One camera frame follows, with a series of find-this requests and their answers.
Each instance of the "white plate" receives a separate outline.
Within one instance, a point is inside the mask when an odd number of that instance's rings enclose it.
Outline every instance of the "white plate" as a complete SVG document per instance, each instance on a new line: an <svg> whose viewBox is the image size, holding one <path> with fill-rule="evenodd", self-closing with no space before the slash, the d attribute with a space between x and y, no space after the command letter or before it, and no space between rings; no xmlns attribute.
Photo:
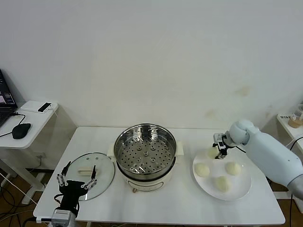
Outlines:
<svg viewBox="0 0 303 227"><path fill-rule="evenodd" d="M235 161L241 167L241 173L237 176L230 175L225 170L225 164L228 162ZM195 164L204 163L208 165L210 174L208 177L200 177L195 172ZM227 157L225 159L211 159L207 155L207 151L200 152L194 159L193 162L193 173L196 181L200 187L211 196L214 196L220 200L234 201L245 196L251 188L251 175L246 168L244 162L241 161L240 157L235 160L234 157ZM228 192L221 192L214 184L214 179L219 176L226 176L232 183L232 188Z"/></svg>

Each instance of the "white wall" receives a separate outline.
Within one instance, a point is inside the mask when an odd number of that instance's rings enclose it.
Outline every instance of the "white wall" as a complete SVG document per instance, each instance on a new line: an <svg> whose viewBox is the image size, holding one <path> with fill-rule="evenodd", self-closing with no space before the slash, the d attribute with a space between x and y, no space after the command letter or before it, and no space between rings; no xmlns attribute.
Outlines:
<svg viewBox="0 0 303 227"><path fill-rule="evenodd" d="M1 0L18 100L76 125L227 128L303 99L303 1Z"/></svg>

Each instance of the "table leg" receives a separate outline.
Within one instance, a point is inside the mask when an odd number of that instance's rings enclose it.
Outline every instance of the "table leg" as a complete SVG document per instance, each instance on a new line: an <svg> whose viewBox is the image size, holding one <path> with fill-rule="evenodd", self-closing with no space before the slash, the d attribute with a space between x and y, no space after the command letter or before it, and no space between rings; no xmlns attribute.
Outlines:
<svg viewBox="0 0 303 227"><path fill-rule="evenodd" d="M19 176L21 176L24 180L26 180L30 185L31 188L27 192L27 196L32 198L35 194L35 192L43 192L44 185L41 184L41 180L43 179L45 173L39 173L37 177L34 177L31 175L30 172L28 172L25 168L21 167L22 165L18 163L18 160L10 159L10 160L3 160L3 162L10 166ZM30 199L28 197L24 197L22 200L22 204L29 204Z"/></svg>
<svg viewBox="0 0 303 227"><path fill-rule="evenodd" d="M0 169L2 169L5 173L10 174L11 177L17 176L16 172L9 168L2 160L0 160Z"/></svg>

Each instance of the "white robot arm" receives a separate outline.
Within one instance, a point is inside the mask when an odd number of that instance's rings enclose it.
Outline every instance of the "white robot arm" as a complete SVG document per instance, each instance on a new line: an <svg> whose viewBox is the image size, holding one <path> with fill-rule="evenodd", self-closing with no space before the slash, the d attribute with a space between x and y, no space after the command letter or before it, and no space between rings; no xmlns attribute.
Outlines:
<svg viewBox="0 0 303 227"><path fill-rule="evenodd" d="M247 120L235 122L225 134L214 135L213 146L218 146L219 159L227 155L228 148L240 144L270 180L284 185L303 200L303 166L297 155Z"/></svg>

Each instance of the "dough ball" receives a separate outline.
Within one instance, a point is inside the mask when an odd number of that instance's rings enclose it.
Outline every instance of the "dough ball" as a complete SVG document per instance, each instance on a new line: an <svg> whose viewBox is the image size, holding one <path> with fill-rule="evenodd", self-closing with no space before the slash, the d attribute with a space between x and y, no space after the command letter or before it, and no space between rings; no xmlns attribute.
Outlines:
<svg viewBox="0 0 303 227"><path fill-rule="evenodd" d="M219 154L218 148L214 147L214 148L210 148L207 152L207 155L211 158L211 159L215 159L217 157L217 155Z"/></svg>
<svg viewBox="0 0 303 227"><path fill-rule="evenodd" d="M239 175L241 173L241 166L236 162L228 162L225 165L226 172L230 175Z"/></svg>
<svg viewBox="0 0 303 227"><path fill-rule="evenodd" d="M216 188L222 192L228 192L232 187L231 182L229 181L229 179L226 176L219 176L219 177L215 178L214 182L215 182Z"/></svg>
<svg viewBox="0 0 303 227"><path fill-rule="evenodd" d="M201 177L207 177L210 173L209 167L203 163L195 165L195 172Z"/></svg>

